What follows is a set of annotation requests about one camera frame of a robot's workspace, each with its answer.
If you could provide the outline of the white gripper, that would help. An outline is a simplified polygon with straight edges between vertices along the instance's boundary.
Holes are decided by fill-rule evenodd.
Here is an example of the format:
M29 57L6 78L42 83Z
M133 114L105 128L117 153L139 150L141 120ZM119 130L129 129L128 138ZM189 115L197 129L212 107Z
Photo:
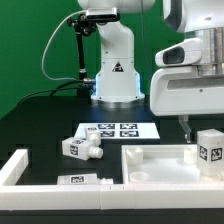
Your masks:
M200 76L196 66L159 69L151 80L150 108L156 116L180 115L190 143L188 115L224 113L224 76Z

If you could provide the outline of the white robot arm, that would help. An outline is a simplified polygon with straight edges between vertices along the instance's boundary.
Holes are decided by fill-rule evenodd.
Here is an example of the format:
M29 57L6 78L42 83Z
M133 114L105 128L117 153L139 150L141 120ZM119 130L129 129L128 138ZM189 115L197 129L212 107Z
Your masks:
M149 9L155 0L78 0L84 20L97 24L101 70L92 100L124 107L142 100L134 68L134 36L121 13ZM179 117L187 135L190 115L224 113L224 0L163 0L164 22L185 35L183 42L158 52L150 87L150 109Z

